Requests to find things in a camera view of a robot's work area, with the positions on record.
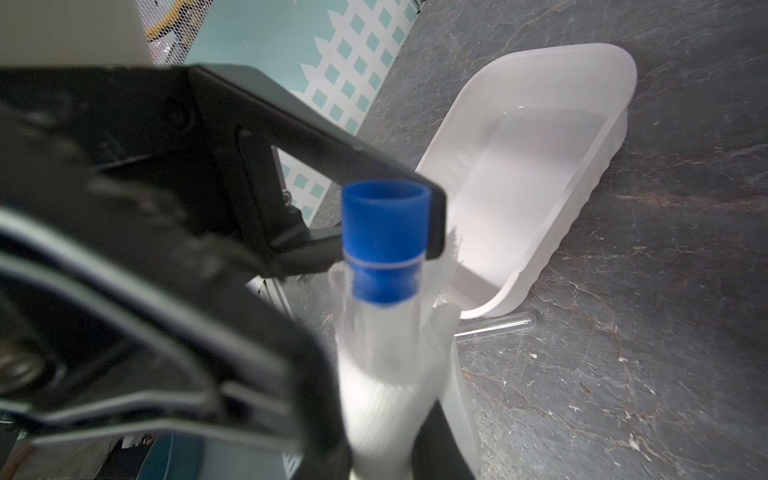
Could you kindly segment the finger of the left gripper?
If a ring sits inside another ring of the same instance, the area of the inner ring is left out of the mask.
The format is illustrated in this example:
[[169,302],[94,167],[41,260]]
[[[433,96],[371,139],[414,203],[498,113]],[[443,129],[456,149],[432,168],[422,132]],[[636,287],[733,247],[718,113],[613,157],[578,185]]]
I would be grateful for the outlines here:
[[366,180],[425,186],[432,196],[426,257],[443,253],[447,197],[437,184],[335,126],[253,67],[193,65],[188,79],[207,147],[260,276],[320,273],[343,257],[339,227],[310,229],[285,201],[279,151],[341,186]]

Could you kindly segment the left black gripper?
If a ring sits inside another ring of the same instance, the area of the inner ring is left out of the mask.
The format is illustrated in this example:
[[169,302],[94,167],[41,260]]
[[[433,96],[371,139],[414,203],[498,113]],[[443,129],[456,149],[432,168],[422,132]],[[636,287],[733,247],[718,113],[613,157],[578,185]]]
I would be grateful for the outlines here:
[[1,411],[35,446],[180,433],[349,471],[332,364],[249,290],[190,66],[1,71]]

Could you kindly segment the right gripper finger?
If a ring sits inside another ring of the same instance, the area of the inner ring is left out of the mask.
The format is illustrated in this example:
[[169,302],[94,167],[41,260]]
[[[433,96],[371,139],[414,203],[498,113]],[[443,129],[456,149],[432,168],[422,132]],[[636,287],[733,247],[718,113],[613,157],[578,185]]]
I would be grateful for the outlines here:
[[434,403],[416,437],[411,467],[414,480],[475,480],[439,401]]

